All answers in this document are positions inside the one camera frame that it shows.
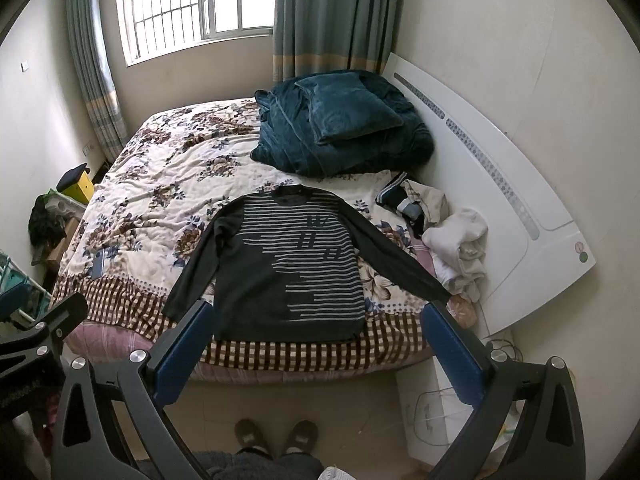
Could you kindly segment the teal curtain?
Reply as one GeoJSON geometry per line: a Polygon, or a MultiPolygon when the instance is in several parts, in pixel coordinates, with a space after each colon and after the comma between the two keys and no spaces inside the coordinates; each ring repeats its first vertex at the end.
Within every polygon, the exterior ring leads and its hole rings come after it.
{"type": "Polygon", "coordinates": [[[108,162],[126,146],[122,117],[103,35],[100,0],[65,0],[70,54],[96,140],[108,162]]]}
{"type": "Polygon", "coordinates": [[[332,70],[382,73],[399,0],[276,0],[273,80],[332,70]]]}

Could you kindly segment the pink mattress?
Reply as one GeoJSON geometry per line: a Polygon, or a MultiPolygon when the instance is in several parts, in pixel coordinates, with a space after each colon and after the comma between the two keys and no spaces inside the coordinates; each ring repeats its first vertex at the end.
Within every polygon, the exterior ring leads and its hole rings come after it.
{"type": "MultiPolygon", "coordinates": [[[[65,339],[73,354],[84,356],[93,363],[119,362],[131,351],[148,350],[152,341],[132,330],[118,326],[86,321],[65,339]]],[[[337,370],[336,372],[278,372],[277,370],[238,370],[199,362],[192,370],[191,379],[196,382],[211,382],[224,385],[277,385],[302,384],[303,382],[335,382],[336,380],[364,377],[377,372],[401,370],[430,360],[430,347],[416,352],[395,364],[374,364],[367,370],[337,370]]]]}

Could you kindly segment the blue phone on bed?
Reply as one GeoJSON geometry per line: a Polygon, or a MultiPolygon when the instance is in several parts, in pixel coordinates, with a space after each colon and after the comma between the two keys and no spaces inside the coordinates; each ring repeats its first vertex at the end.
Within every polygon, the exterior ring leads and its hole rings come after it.
{"type": "Polygon", "coordinates": [[[105,261],[105,250],[100,249],[96,252],[93,257],[93,263],[90,272],[90,278],[96,280],[100,278],[104,271],[104,261],[105,261]]]}

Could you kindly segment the dark teal velvet duvet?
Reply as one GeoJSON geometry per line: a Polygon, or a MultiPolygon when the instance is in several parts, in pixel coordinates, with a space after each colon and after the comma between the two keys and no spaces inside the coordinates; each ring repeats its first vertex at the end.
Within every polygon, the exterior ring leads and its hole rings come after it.
{"type": "Polygon", "coordinates": [[[256,91],[255,101],[260,130],[250,158],[288,174],[411,171],[434,154],[414,105],[367,70],[295,77],[256,91]]]}

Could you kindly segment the dark teal velvet pillow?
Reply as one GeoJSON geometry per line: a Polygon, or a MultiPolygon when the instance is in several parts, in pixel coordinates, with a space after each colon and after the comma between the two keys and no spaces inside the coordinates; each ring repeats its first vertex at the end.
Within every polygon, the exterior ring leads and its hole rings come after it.
{"type": "Polygon", "coordinates": [[[354,140],[404,124],[354,72],[310,76],[296,81],[295,85],[307,99],[309,122],[317,145],[354,140]]]}

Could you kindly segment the black grey-striped sweater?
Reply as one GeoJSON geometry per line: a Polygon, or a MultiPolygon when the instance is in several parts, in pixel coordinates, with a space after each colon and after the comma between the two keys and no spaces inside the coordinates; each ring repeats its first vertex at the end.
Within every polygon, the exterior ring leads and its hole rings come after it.
{"type": "Polygon", "coordinates": [[[425,301],[436,278],[340,196],[303,185],[241,196],[215,214],[166,300],[177,322],[214,291],[220,340],[343,342],[366,328],[358,262],[425,301]]]}

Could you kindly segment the white bed headboard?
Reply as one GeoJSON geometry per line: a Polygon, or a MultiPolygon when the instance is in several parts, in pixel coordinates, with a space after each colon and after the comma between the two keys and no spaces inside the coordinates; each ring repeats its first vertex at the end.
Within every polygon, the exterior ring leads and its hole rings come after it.
{"type": "Polygon", "coordinates": [[[487,117],[397,54],[383,76],[410,101],[435,149],[422,182],[488,224],[478,336],[494,336],[580,280],[596,258],[554,189],[487,117]]]}

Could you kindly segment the left brown slipper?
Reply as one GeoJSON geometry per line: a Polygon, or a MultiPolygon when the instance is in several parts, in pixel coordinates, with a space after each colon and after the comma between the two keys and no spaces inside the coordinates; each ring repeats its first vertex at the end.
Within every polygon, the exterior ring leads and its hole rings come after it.
{"type": "Polygon", "coordinates": [[[234,434],[242,450],[270,456],[270,447],[254,420],[243,418],[234,426],[234,434]]]}

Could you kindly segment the white bedside box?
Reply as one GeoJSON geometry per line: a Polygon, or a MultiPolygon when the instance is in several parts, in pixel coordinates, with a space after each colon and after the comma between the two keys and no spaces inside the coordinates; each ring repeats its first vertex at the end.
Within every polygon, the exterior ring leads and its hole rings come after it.
{"type": "Polygon", "coordinates": [[[436,356],[395,374],[408,454],[435,466],[470,418],[436,356]]]}

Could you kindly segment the beige and navy clothes pile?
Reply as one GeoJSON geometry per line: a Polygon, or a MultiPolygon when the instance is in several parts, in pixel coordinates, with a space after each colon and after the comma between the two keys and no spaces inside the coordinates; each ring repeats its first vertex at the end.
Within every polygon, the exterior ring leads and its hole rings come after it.
{"type": "Polygon", "coordinates": [[[446,195],[437,188],[411,180],[405,171],[396,174],[378,192],[375,203],[403,218],[416,238],[449,216],[446,195]]]}

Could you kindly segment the brown slipper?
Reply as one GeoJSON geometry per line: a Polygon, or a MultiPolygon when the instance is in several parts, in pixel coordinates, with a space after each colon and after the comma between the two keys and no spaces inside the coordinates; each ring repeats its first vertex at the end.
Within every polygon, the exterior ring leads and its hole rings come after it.
{"type": "Polygon", "coordinates": [[[304,419],[294,425],[285,440],[284,454],[310,454],[317,445],[319,430],[311,420],[304,419]]]}
{"type": "Polygon", "coordinates": [[[270,447],[254,420],[243,418],[234,426],[234,434],[242,450],[270,456],[270,447]]]}

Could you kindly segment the dark green bag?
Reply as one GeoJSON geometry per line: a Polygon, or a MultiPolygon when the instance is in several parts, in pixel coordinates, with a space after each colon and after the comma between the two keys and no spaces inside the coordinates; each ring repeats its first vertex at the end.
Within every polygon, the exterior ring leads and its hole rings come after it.
{"type": "Polygon", "coordinates": [[[47,196],[39,195],[28,220],[28,235],[32,244],[32,265],[43,263],[50,252],[66,239],[65,222],[47,210],[47,196]]]}

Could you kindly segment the floral bed blanket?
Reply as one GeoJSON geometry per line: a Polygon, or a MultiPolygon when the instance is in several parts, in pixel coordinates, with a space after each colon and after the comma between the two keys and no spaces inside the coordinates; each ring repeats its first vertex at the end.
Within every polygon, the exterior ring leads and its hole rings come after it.
{"type": "MultiPolygon", "coordinates": [[[[214,101],[151,116],[96,188],[61,262],[53,296],[81,292],[86,321],[152,341],[169,327],[163,306],[198,239],[226,203],[281,185],[295,174],[254,162],[257,104],[214,101]],[[90,278],[105,250],[104,271],[90,278]]],[[[366,328],[344,344],[212,342],[201,362],[238,370],[336,372],[395,364],[427,347],[420,298],[359,263],[366,328]]]]}

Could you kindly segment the right teal curtain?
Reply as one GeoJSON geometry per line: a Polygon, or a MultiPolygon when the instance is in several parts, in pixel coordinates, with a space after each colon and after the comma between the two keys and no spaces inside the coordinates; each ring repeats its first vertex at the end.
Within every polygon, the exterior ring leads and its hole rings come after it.
{"type": "Polygon", "coordinates": [[[399,0],[276,0],[273,80],[332,70],[382,73],[399,0]]]}

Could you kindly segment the white crumpled garment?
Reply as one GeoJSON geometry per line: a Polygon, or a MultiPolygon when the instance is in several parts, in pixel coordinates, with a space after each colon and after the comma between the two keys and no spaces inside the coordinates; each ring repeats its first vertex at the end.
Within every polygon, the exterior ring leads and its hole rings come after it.
{"type": "Polygon", "coordinates": [[[480,281],[486,276],[480,240],[487,232],[484,218],[477,211],[464,208],[422,235],[422,242],[432,254],[436,278],[452,296],[461,296],[471,304],[480,300],[480,281]]]}

